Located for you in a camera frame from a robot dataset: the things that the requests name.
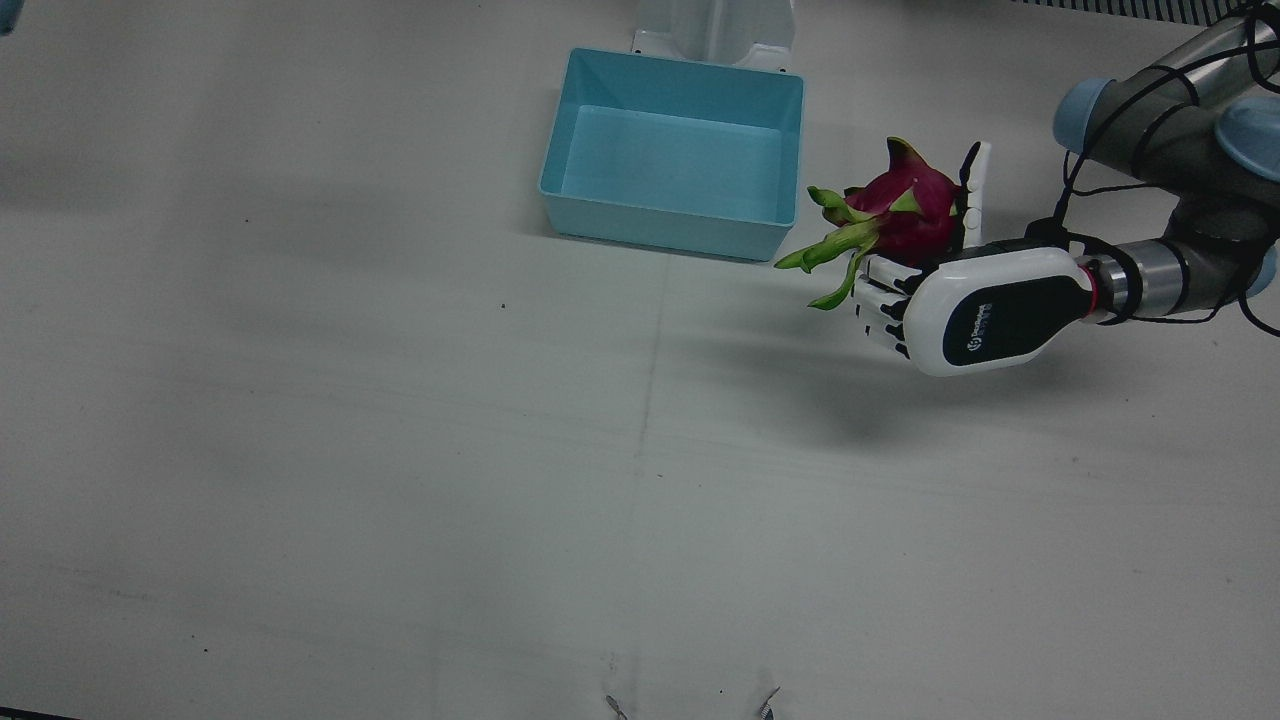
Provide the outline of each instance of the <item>logo on robotic hand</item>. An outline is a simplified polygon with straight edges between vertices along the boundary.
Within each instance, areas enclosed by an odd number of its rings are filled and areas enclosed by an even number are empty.
[[[991,302],[983,302],[978,306],[978,316],[973,319],[973,332],[969,333],[969,342],[965,343],[969,352],[982,350],[982,342],[987,336],[987,324],[991,322]]]

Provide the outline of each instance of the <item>dragon fruit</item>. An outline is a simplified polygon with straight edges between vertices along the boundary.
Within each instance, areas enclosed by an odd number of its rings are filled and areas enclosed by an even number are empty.
[[[960,187],[929,167],[914,147],[900,137],[888,143],[888,170],[867,187],[850,187],[841,196],[832,190],[809,187],[809,197],[822,206],[822,217],[836,229],[815,245],[777,261],[776,268],[800,268],[805,273],[852,250],[845,282],[832,293],[809,304],[831,310],[854,288],[858,268],[870,252],[904,265],[946,252],[956,222]]]

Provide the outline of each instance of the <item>white stand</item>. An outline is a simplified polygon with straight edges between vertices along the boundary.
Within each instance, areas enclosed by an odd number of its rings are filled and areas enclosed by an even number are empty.
[[[794,0],[641,0],[631,49],[649,55],[785,70]]]

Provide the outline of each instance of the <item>light blue box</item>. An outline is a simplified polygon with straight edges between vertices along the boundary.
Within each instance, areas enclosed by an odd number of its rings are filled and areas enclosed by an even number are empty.
[[[557,232],[769,260],[795,224],[804,81],[575,49],[539,190]]]

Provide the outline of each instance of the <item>robotic hand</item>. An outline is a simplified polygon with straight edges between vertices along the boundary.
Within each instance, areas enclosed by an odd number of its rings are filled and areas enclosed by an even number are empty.
[[[1114,246],[1066,231],[1069,184],[1055,218],[986,243],[989,147],[978,143],[960,173],[963,245],[922,268],[869,256],[852,292],[865,333],[927,374],[957,375],[1027,363],[1076,320],[1216,310],[1261,291],[1280,238],[1280,99],[1236,97],[1276,90],[1265,78],[1280,69],[1277,37],[1280,0],[1268,0],[1060,105],[1055,137],[1080,158],[1073,181],[1088,158],[1179,197],[1162,237]]]

